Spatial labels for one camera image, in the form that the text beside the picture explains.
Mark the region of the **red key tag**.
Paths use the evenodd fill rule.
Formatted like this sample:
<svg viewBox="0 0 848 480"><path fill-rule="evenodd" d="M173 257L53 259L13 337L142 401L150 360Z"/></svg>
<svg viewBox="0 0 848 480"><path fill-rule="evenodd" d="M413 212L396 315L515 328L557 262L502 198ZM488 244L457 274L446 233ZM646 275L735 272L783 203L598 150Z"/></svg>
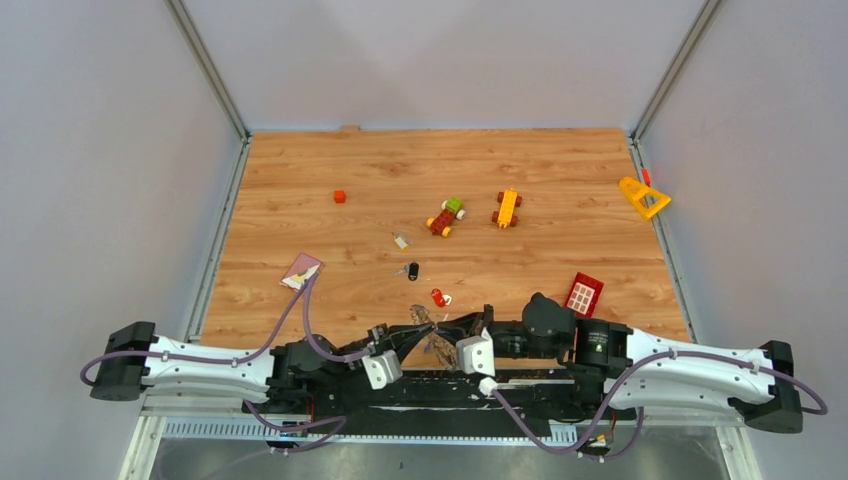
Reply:
<svg viewBox="0 0 848 480"><path fill-rule="evenodd" d="M431 298L434 304L439 308L444 308L452 303L452 297L444 294L440 289L434 288L431 290Z"/></svg>

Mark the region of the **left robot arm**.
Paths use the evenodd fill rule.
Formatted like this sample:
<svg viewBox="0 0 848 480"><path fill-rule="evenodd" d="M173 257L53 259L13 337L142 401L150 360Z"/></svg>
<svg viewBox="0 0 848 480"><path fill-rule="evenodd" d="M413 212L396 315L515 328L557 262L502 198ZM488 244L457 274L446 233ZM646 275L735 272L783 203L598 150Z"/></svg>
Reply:
<svg viewBox="0 0 848 480"><path fill-rule="evenodd" d="M158 334L154 323L139 321L110 334L104 353L82 368L80 378L97 400L188 394L236 398L293 413L347 380L373 390L386 387L434 329L433 323L382 324L343 348L314 335L283 346L238 350L177 341Z"/></svg>

